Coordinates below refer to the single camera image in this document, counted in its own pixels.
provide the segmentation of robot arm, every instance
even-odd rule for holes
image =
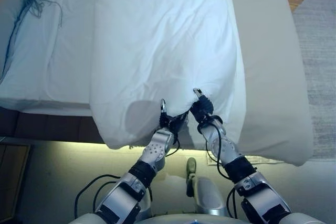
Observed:
[[[177,134],[187,117],[184,113],[177,117],[168,116],[165,101],[161,100],[160,128],[143,150],[141,157],[109,191],[97,207],[95,213],[86,214],[70,224],[122,224],[134,223],[140,212],[139,202],[165,164],[165,156],[177,141]]]
[[[292,214],[284,199],[274,190],[266,178],[242,155],[234,142],[227,138],[222,119],[213,116],[211,101],[194,89],[198,101],[190,111],[199,123],[198,131],[208,142],[212,153],[220,161],[240,196],[242,208],[252,223],[304,224],[322,223],[304,214]]]

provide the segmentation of white cloth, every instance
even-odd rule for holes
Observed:
[[[201,88],[229,117],[236,42],[225,0],[95,0],[90,106],[109,147],[158,125],[159,101],[176,116]]]
[[[25,113],[90,116],[94,0],[50,0],[28,12],[0,84],[0,106]]]

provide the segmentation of mattress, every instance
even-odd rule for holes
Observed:
[[[28,13],[22,23],[11,66],[0,84],[0,106],[26,113],[92,115],[90,73],[95,0],[51,1],[45,5],[41,19]],[[232,0],[226,2],[235,24]],[[245,115],[245,83],[235,25],[233,30],[238,55],[233,69],[232,109],[226,110],[225,122],[232,129],[228,134],[237,142]],[[204,145],[200,136],[193,141],[196,147]]]

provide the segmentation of pillowcase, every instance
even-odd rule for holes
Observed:
[[[4,72],[6,54],[23,0],[0,0],[0,79]]]

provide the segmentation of bed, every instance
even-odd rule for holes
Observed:
[[[97,39],[93,32],[95,0],[52,1],[58,4],[46,5],[41,19],[33,15],[27,18],[28,13],[21,24],[16,38],[20,43],[0,84],[0,106],[4,108],[3,120],[7,119],[3,135],[101,142],[106,125],[100,127],[99,134],[93,123],[89,74],[96,66],[89,53],[95,50]],[[287,1],[224,1],[237,51],[232,93],[228,95],[230,109],[221,114],[228,136],[239,141],[245,153],[303,164],[312,154],[312,129],[298,39]],[[271,19],[279,12],[281,24]],[[35,30],[43,32],[34,36],[22,32]],[[154,105],[139,104],[136,109]],[[189,131],[182,133],[184,148],[204,148],[204,141],[192,130],[194,125],[191,117]],[[143,139],[132,139],[131,144],[145,144],[148,130],[143,133],[140,127],[133,132]]]

